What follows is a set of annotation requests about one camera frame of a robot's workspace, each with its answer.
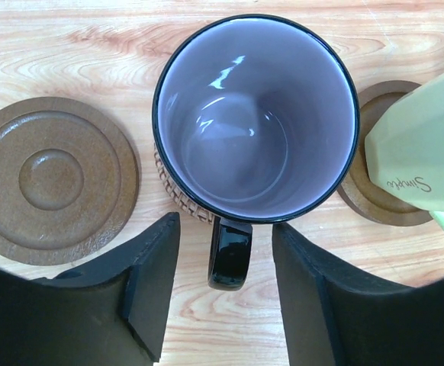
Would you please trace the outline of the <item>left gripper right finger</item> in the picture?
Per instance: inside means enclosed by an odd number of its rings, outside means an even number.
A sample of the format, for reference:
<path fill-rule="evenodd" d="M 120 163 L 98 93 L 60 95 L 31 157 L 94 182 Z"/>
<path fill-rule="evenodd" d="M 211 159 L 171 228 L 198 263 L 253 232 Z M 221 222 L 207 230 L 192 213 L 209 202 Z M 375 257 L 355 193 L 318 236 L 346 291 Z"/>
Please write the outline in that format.
<path fill-rule="evenodd" d="M 292 365 L 444 365 L 444 278 L 385 280 L 313 244 L 287 223 L 272 251 Z"/>

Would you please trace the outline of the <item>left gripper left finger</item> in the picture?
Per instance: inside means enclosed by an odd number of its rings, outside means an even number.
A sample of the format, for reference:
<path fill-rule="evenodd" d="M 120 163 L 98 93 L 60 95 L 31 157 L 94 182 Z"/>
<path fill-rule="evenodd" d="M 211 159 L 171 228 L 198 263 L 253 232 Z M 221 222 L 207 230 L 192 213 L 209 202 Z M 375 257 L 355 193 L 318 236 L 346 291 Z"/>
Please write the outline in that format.
<path fill-rule="evenodd" d="M 180 217 L 54 278 L 0 269 L 0 365 L 159 361 L 179 254 Z"/>

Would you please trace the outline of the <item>brown wooden coaster top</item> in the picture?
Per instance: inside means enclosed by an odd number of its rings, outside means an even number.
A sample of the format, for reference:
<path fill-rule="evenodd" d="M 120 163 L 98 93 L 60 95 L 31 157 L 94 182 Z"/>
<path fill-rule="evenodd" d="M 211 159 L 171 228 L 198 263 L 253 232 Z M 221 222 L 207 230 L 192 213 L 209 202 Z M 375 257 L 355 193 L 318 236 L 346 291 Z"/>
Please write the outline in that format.
<path fill-rule="evenodd" d="M 338 193 L 356 213 L 370 221 L 390 226 L 417 226 L 432 220 L 427 211 L 411 206 L 372 184 L 365 160 L 366 135 L 394 102 L 419 86 L 416 82 L 391 80 L 359 92 L 359 146 Z"/>

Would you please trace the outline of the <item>brown wooden coaster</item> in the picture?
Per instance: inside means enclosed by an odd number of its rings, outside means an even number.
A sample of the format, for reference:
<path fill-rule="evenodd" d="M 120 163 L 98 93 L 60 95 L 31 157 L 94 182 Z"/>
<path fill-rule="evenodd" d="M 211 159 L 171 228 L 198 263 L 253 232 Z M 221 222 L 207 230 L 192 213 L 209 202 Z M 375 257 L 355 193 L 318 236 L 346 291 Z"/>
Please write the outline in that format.
<path fill-rule="evenodd" d="M 416 82 L 391 80 L 359 92 L 359 146 L 338 193 L 356 213 L 370 221 L 390 226 L 417 226 L 432 220 L 427 211 L 411 206 L 372 184 L 365 160 L 366 135 L 394 102 L 419 86 Z"/>
<path fill-rule="evenodd" d="M 119 127 L 95 108 L 39 97 L 0 110 L 0 255 L 73 262 L 129 220 L 140 174 Z"/>

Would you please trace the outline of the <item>large woven rattan coaster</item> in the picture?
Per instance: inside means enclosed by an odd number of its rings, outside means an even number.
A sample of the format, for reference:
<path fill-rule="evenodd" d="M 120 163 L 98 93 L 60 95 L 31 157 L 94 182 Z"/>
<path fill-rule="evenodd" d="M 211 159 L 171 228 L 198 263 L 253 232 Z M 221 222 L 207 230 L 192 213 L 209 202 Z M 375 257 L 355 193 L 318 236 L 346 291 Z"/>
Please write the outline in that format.
<path fill-rule="evenodd" d="M 168 170 L 164 166 L 162 159 L 160 157 L 157 145 L 154 143 L 154 159 L 156 163 L 156 168 L 158 171 L 158 176 L 162 185 L 171 199 L 175 204 L 181 208 L 184 212 L 190 216 L 200 220 L 203 223 L 213 224 L 215 215 L 209 210 L 206 210 L 199 204 L 195 203 L 187 194 L 185 194 L 182 189 L 175 183 L 169 174 Z"/>

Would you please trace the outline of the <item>white green-handled mug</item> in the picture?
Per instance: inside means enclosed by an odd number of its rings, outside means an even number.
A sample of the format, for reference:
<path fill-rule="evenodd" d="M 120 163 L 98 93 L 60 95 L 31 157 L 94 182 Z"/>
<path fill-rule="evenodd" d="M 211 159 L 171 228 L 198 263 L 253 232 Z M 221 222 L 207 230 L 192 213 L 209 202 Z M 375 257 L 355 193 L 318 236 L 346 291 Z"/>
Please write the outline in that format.
<path fill-rule="evenodd" d="M 371 182 L 444 231 L 444 73 L 394 102 L 365 137 Z"/>

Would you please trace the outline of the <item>purple grey mug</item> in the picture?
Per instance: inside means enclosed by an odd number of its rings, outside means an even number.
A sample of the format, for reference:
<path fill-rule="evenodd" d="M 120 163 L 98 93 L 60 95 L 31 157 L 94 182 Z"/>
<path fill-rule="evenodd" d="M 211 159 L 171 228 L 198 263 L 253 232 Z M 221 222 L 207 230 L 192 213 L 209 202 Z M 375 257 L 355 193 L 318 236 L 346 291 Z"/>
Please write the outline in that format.
<path fill-rule="evenodd" d="M 345 178 L 359 103 L 322 37 L 286 18 L 240 14 L 197 30 L 170 56 L 152 128 L 168 176 L 214 215 L 209 286 L 236 291 L 253 227 L 312 211 Z"/>

